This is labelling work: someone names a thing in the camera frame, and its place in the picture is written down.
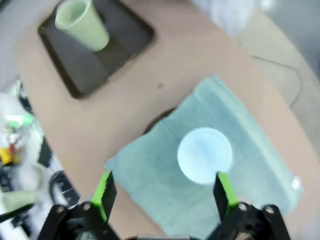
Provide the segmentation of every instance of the table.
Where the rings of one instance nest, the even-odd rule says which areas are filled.
[[[37,26],[51,9],[16,46],[18,70],[34,112],[77,190],[91,195],[108,158],[138,138],[154,117],[178,105],[199,81],[217,74],[301,178],[304,193],[285,222],[291,234],[302,231],[319,212],[320,166],[280,94],[236,41],[188,1],[124,2],[156,29],[156,40],[83,100],[69,95],[37,34]],[[162,233],[121,187],[111,223],[121,237]]]

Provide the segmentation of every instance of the teal towel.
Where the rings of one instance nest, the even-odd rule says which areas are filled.
[[[297,177],[243,104],[214,76],[200,82],[170,116],[105,164],[166,234],[204,239],[220,222],[213,186],[193,183],[177,162],[180,141],[199,127],[217,129],[230,141],[233,166],[228,175],[238,196],[258,208],[276,204],[282,214],[295,208],[302,192]]]

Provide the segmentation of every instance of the screw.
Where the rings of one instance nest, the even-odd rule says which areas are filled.
[[[240,208],[242,211],[247,211],[247,206],[244,205],[243,203],[240,203],[240,204],[239,204],[239,208]]]
[[[267,206],[266,208],[265,208],[265,211],[268,213],[268,214],[274,214],[275,213],[275,211],[272,209],[272,207],[270,207],[270,206]]]
[[[65,208],[63,206],[58,207],[58,209],[56,210],[58,214],[62,213],[65,210]]]
[[[86,204],[83,206],[83,209],[84,209],[85,211],[88,211],[90,207],[91,207],[91,204],[90,204],[90,203],[86,203]]]

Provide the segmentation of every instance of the pale green cup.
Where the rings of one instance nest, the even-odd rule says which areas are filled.
[[[102,50],[109,34],[92,0],[67,0],[57,9],[55,26],[94,52]]]

